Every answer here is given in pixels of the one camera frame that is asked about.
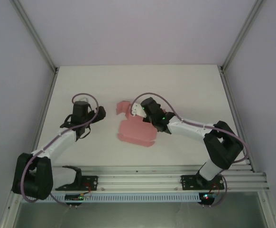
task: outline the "glass panel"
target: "glass panel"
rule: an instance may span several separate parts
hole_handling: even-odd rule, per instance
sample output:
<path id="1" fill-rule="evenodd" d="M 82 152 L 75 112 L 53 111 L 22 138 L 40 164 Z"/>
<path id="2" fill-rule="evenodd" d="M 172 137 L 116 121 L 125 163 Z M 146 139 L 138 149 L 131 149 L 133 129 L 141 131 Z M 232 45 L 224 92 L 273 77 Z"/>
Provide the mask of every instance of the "glass panel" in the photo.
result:
<path id="1" fill-rule="evenodd" d="M 14 228 L 266 228 L 257 193 L 229 193 L 214 208 L 198 203 L 22 203 Z"/>

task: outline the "white panel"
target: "white panel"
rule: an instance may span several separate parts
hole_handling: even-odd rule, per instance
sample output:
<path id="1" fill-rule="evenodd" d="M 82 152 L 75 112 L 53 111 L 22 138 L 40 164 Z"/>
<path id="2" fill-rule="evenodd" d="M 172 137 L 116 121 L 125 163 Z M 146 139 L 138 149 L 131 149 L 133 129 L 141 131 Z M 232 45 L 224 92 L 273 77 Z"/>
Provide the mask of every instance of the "white panel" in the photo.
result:
<path id="1" fill-rule="evenodd" d="M 118 140 L 120 122 L 126 118 L 124 114 L 116 115 L 117 103 L 132 101 L 147 91 L 164 96 L 183 117 L 206 123 L 224 120 L 235 130 L 215 65 L 63 66 L 59 69 L 39 145 L 52 138 L 64 119 L 72 113 L 72 96 L 86 92 L 94 95 L 104 106 L 106 117 L 92 124 L 91 134 L 67 149 L 57 159 L 56 165 L 204 164 L 209 158 L 204 143 L 184 136 L 158 133 L 156 143 L 148 148 Z M 155 99 L 167 109 L 164 102 Z"/>
<path id="2" fill-rule="evenodd" d="M 21 0 L 57 66 L 219 64 L 253 0 Z"/>
<path id="3" fill-rule="evenodd" d="M 0 1 L 0 219 L 17 157 L 29 152 L 51 71 L 9 1 Z"/>
<path id="4" fill-rule="evenodd" d="M 276 1 L 266 1 L 227 76 L 253 159 L 276 200 Z"/>

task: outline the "white wall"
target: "white wall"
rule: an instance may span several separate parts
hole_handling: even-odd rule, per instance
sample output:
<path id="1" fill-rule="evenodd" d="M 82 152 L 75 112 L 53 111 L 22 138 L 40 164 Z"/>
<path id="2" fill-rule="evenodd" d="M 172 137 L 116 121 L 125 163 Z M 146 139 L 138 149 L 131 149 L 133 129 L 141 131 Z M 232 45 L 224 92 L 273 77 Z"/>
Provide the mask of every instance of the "white wall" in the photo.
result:
<path id="1" fill-rule="evenodd" d="M 13 7 L 0 0 L 0 219 L 17 157 L 31 147 L 51 78 Z"/>
<path id="2" fill-rule="evenodd" d="M 254 0 L 20 0 L 57 66 L 219 64 Z"/>
<path id="3" fill-rule="evenodd" d="M 264 4 L 227 76 L 254 160 L 276 200 L 276 1 Z"/>

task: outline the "black mounting bracket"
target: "black mounting bracket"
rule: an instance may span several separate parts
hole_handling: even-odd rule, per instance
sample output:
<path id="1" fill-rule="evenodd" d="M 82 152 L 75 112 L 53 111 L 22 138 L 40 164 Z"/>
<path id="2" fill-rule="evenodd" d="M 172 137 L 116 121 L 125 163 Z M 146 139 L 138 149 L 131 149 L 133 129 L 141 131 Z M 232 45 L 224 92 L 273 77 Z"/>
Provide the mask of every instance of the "black mounting bracket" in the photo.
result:
<path id="1" fill-rule="evenodd" d="M 96 191 L 98 186 L 98 176 L 82 176 L 79 185 L 66 184 L 56 189 L 56 191 Z"/>
<path id="2" fill-rule="evenodd" d="M 207 186 L 198 184 L 196 175 L 182 175 L 181 184 L 182 190 L 217 190 L 217 186 L 219 190 L 224 189 L 223 180 L 220 175 L 216 175 L 213 180 L 208 182 Z"/>

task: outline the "robotic arm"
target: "robotic arm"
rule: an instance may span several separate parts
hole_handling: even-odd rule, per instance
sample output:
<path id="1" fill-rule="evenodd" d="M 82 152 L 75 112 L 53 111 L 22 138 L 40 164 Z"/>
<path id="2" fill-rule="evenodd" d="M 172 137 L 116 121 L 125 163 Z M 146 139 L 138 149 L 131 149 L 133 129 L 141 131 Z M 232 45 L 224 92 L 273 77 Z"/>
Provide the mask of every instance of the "robotic arm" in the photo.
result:
<path id="1" fill-rule="evenodd" d="M 52 162 L 54 162 L 68 147 L 72 146 L 79 139 L 85 138 L 91 132 L 90 126 L 83 124 L 95 116 L 95 111 L 88 111 L 89 108 L 91 109 L 91 106 L 87 101 L 74 102 L 73 114 L 68 115 L 64 123 L 60 126 L 60 130 L 58 131 L 60 137 L 58 139 L 49 147 L 46 147 L 48 145 L 47 143 L 45 146 L 41 147 L 41 149 L 33 151 L 31 154 L 23 153 L 18 157 L 12 186 L 12 191 L 14 193 L 21 194 L 21 177 L 25 166 L 34 155 L 40 152 L 40 150 L 42 150 L 42 153 L 33 160 L 25 175 L 23 187 L 26 196 L 44 200 L 49 196 L 52 189 L 61 186 L 71 186 L 76 190 L 76 188 L 82 185 L 83 177 L 79 168 L 73 166 L 52 168 Z M 99 106 L 97 116 L 92 123 L 104 119 L 105 115 L 104 108 Z M 82 127 L 66 131 L 69 128 L 82 124 Z"/>
<path id="2" fill-rule="evenodd" d="M 143 116 L 144 121 L 152 123 L 159 132 L 180 134 L 203 141 L 210 159 L 199 169 L 195 177 L 198 185 L 207 189 L 220 172 L 229 169 L 243 150 L 242 143 L 228 134 L 205 128 L 205 126 L 212 126 L 234 133 L 223 121 L 219 121 L 217 124 L 203 124 L 186 119 L 179 120 L 175 113 L 164 112 L 160 106 L 150 97 L 142 101 L 141 104 L 134 103 L 132 114 Z M 188 125 L 184 123 L 185 120 L 203 127 Z"/>

